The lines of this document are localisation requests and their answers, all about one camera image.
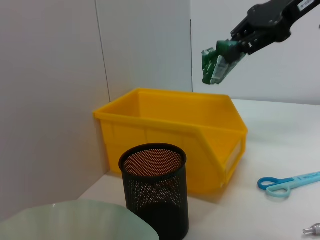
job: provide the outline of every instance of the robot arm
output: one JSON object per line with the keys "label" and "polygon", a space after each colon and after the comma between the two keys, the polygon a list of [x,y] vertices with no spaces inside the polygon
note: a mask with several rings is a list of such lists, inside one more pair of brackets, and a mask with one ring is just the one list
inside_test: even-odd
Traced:
{"label": "robot arm", "polygon": [[229,64],[245,54],[253,54],[268,45],[281,43],[291,36],[291,26],[315,7],[320,0],[271,0],[258,4],[248,11],[248,16],[231,32],[238,44],[224,55]]}

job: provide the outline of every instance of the black mesh pencil holder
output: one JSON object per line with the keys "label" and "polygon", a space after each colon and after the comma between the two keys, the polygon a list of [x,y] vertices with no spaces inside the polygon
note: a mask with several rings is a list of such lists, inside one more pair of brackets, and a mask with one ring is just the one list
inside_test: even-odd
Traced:
{"label": "black mesh pencil holder", "polygon": [[189,230],[186,161],[184,151],[164,143],[132,148],[119,161],[126,207],[160,240],[182,240]]}

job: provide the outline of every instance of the gray panel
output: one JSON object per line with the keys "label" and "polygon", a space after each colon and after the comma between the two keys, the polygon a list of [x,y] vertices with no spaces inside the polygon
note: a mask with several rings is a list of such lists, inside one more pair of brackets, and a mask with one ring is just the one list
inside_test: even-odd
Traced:
{"label": "gray panel", "polygon": [[104,174],[92,111],[109,95],[94,0],[2,0],[0,32],[3,220]]}
{"label": "gray panel", "polygon": [[141,88],[192,90],[190,1],[97,0],[111,100]]}

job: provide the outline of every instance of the yellow plastic bin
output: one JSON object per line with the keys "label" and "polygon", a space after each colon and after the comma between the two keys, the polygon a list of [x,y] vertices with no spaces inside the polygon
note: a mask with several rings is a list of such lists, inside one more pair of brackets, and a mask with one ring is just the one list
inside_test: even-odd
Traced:
{"label": "yellow plastic bin", "polygon": [[246,148],[247,128],[230,97],[138,88],[96,110],[110,170],[147,143],[167,143],[187,155],[188,192],[207,194],[227,184]]}

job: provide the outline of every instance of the white table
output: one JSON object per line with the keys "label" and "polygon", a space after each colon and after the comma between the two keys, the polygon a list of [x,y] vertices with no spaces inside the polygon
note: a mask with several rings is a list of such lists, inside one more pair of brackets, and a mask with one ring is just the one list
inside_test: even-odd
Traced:
{"label": "white table", "polygon": [[[233,102],[249,129],[246,153],[219,201],[189,197],[185,239],[306,239],[302,229],[320,222],[320,183],[277,199],[258,189],[257,181],[320,171],[320,106]],[[107,175],[81,198],[126,205],[122,180]]]}

